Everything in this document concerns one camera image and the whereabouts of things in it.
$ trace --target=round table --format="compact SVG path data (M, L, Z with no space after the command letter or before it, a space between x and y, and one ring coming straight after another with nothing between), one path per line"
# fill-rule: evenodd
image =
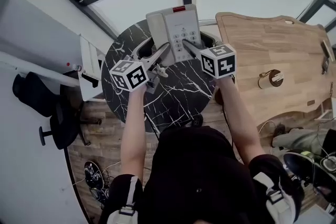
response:
M102 88L111 111L125 122L129 93L119 92L109 70L145 39L151 37L146 20L142 20L119 35L109 49L102 68ZM206 107L215 89L213 77L205 74L198 60L178 62L166 70L167 78L160 77L154 94L146 92L144 109L148 116L147 132L162 132L165 128L189 121Z

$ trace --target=wooden floor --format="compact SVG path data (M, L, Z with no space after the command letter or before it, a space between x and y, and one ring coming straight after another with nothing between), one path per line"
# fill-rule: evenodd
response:
M289 128L303 126L304 128L316 129L318 125L313 119L317 118L320 113L319 109L306 114L301 112L289 112L277 116L272 120L276 124L281 122ZM222 108L219 105L211 100L202 112L202 115L204 117L203 125L208 125L221 131L230 140L229 130L223 117ZM86 103L82 119L89 118L102 119L101 125L82 126L83 132L86 138L91 142L91 145L84 146L80 138L77 137L74 143L68 147L71 168L76 182L84 178L83 167L86 161L93 161L97 163L101 171L103 171L107 166L120 161L120 145L124 124L114 116L106 103ZM267 123L260 133L262 146L267 153L270 153L270 143L272 140L273 130L273 124ZM156 147L157 139L155 135L153 133L147 133L147 153L145 159L146 168L151 168L152 158ZM271 153L282 159L284 151L279 151L273 148ZM151 171L149 169L144 170L144 185L150 176ZM108 169L108 172L110 176L118 176L120 172L120 164L111 166ZM79 182L76 186L89 218L92 220L92 223L97 223L101 214L99 203L91 195L85 181ZM301 212L307 210L315 203L318 203L322 207L326 205L324 199L319 195L316 195L311 186L308 186L304 190L306 197L303 201Z

